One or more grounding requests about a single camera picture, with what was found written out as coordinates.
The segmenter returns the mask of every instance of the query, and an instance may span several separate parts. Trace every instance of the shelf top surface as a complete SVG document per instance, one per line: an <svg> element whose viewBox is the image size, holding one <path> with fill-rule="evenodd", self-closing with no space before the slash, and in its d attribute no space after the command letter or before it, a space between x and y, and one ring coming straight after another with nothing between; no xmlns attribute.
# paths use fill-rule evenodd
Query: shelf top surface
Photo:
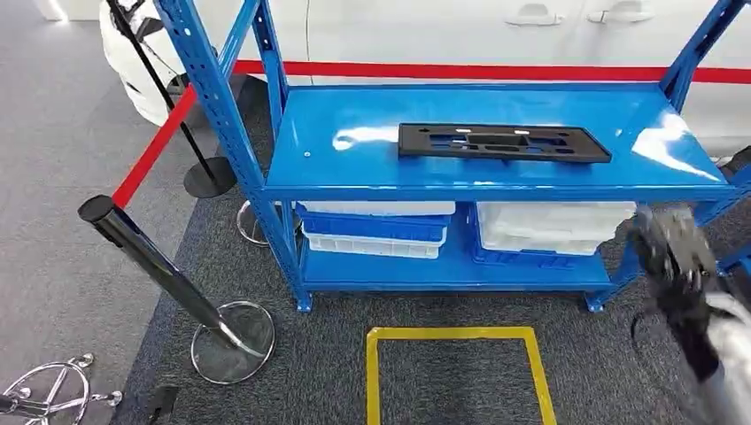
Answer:
<svg viewBox="0 0 751 425"><path fill-rule="evenodd" d="M604 164L398 155L400 123L586 128ZM292 88L267 186L727 187L654 84Z"/></svg>
<svg viewBox="0 0 751 425"><path fill-rule="evenodd" d="M413 285L463 283L526 284L532 290L557 284L558 290L582 285L608 286L610 280L599 254L581 257L572 269L529 265L476 263L470 253L473 228L466 215L456 213L446 232L446 241L437 259L407 259L376 255L344 254L306 250L303 280L306 282L349 282L369 285L403 282Z"/></svg>

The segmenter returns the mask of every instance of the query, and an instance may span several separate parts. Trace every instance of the white plastic bin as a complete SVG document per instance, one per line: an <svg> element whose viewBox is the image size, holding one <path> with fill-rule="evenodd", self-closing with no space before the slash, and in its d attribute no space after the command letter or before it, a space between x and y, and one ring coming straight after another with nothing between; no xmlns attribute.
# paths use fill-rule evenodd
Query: white plastic bin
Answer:
<svg viewBox="0 0 751 425"><path fill-rule="evenodd" d="M636 211L633 202L480 202L480 242L492 251L593 255Z"/></svg>
<svg viewBox="0 0 751 425"><path fill-rule="evenodd" d="M408 257L411 259L436 259L438 250L444 244L444 237L439 242L408 241L381 237L320 235L308 233L303 225L303 234L307 237L313 251L344 252L351 254L383 255L388 257Z"/></svg>
<svg viewBox="0 0 751 425"><path fill-rule="evenodd" d="M452 215L454 201L385 202L385 201L300 201L311 213L360 215Z"/></svg>

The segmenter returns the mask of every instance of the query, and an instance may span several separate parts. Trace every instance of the lower shelf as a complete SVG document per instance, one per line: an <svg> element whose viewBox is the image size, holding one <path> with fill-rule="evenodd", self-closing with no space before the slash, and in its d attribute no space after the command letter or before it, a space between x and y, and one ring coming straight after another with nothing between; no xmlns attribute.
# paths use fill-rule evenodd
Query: lower shelf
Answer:
<svg viewBox="0 0 751 425"><path fill-rule="evenodd" d="M595 291L612 287L600 255L574 269L485 265L471 256L472 238L457 212L437 259L311 251L301 255L305 290Z"/></svg>

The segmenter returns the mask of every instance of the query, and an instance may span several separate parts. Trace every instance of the storage bin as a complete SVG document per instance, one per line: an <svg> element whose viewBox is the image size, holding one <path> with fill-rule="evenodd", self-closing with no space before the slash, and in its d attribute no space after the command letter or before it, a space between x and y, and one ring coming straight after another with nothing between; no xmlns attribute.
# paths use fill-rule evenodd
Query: storage bin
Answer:
<svg viewBox="0 0 751 425"><path fill-rule="evenodd" d="M320 235L308 232L305 223L303 224L303 234L307 237L309 247L313 251L436 259L441 245L445 242L446 228L443 229L443 237L437 242L367 236Z"/></svg>
<svg viewBox="0 0 751 425"><path fill-rule="evenodd" d="M471 246L469 246L469 249L472 251L473 260L478 263L570 270L579 264L584 264L585 260L596 252L597 246L600 244L600 242L595 243L595 241L577 241L580 243L578 245L580 252L587 251L588 254L574 255L549 249L536 250L535 246L539 247L543 246L543 244L534 244L534 240L527 238L517 239L516 236L508 236L504 241L499 240L487 243L483 240L482 223L477 218L477 208L475 205L469 208L467 221L472 236L470 238ZM511 249L501 250L500 247L509 247Z"/></svg>
<svg viewBox="0 0 751 425"><path fill-rule="evenodd" d="M295 207L305 229L316 235L363 236L420 242L445 240L451 215L371 216L310 212L302 203Z"/></svg>
<svg viewBox="0 0 751 425"><path fill-rule="evenodd" d="M477 203L484 229L557 240L607 240L635 211L633 202Z"/></svg>
<svg viewBox="0 0 751 425"><path fill-rule="evenodd" d="M360 215L452 215L454 201L300 201L310 213Z"/></svg>

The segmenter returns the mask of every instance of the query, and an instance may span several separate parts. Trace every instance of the floor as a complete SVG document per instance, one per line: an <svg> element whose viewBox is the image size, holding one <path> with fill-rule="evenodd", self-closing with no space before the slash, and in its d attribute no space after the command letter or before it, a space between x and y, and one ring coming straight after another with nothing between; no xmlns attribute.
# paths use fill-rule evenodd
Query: floor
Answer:
<svg viewBox="0 0 751 425"><path fill-rule="evenodd" d="M197 202L184 192L182 177L196 161L177 135L128 212L213 302L261 303L278 335L275 355L254 379L227 388L203 382L187 351L194 321L75 213L86 198L112 193L156 128L135 112L106 64L96 23L51 24L23 0L4 6L0 383L43 362L94 352L94 389L126 392L114 424L145 423L151 394L164 384L180 392L162 424L364 423L370 327L524 325L537 332L559 423L703 423L690 375L659 321L641 334L654 363L636 361L628 325L647 298L644 282L598 315L583 313L571 297L349 294L316 296L312 314L296 313L270 251L235 229L240 193ZM249 90L262 105L259 87ZM262 109L247 111L246 121L268 158ZM201 113L189 123L204 151L215 151ZM749 212L746 202L709 229L718 254L751 237ZM610 266L621 242L608 248ZM387 343L381 374L384 423L538 419L529 369L513 343ZM92 407L86 423L108 423L111 413Z"/></svg>
<svg viewBox="0 0 751 425"><path fill-rule="evenodd" d="M107 65L96 22L49 23L25 0L3 9L0 387L41 363L94 352L93 388L121 389L159 290L76 209L112 194L156 128ZM202 119L192 112L189 122L214 152ZM128 206L169 255L196 202L182 188L195 162L177 135ZM87 423L107 423L110 414L92 408Z"/></svg>
<svg viewBox="0 0 751 425"><path fill-rule="evenodd" d="M244 116L262 158L268 153L264 95L261 84L249 82L238 101L251 108ZM600 314L585 311L580 297L450 294L316 294L313 312L301 314L271 252L237 232L234 216L243 201L236 190L199 200L176 262L217 305L248 299L265 306L276 327L273 356L246 382L205 382L190 364L196 323L163 296L112 425L366 423L364 344L374 326L532 326L558 423L707 422L693 376L658 317L639 327L646 360L639 362L632 347L631 320L651 299L643 279ZM751 237L749 213L747 201L708 228L717 255ZM611 270L625 229L602 248ZM540 423L519 341L386 341L379 347L384 424ZM150 421L151 395L163 386L178 389L174 409Z"/></svg>

